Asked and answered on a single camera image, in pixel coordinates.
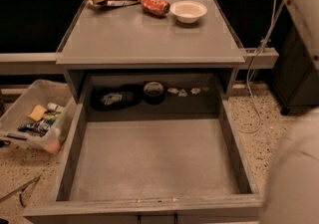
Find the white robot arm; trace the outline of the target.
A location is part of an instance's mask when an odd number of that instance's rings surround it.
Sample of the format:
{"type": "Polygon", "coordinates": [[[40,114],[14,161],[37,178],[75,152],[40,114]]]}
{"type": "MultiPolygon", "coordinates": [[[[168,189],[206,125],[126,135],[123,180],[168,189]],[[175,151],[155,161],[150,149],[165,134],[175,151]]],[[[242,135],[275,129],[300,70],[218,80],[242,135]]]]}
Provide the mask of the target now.
{"type": "MultiPolygon", "coordinates": [[[[319,0],[284,0],[315,67],[319,0]]],[[[259,224],[319,224],[319,110],[293,123],[269,169],[259,224]]]]}

